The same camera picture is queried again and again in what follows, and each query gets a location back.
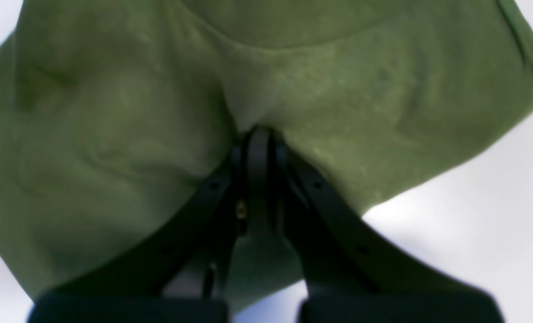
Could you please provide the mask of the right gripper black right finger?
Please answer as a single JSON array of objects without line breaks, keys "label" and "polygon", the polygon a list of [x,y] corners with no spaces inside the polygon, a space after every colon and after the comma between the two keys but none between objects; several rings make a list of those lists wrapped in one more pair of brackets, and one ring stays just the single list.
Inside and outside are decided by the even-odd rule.
[{"label": "right gripper black right finger", "polygon": [[502,323],[494,299],[409,256],[365,223],[283,139],[248,135],[248,235],[298,254],[301,323]]}]

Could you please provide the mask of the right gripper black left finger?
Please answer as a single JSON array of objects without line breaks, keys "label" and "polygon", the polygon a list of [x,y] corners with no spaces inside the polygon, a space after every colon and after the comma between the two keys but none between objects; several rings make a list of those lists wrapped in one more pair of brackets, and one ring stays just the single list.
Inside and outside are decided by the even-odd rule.
[{"label": "right gripper black left finger", "polygon": [[223,297],[232,250],[248,232],[254,128],[152,236],[44,294],[30,323],[230,323]]}]

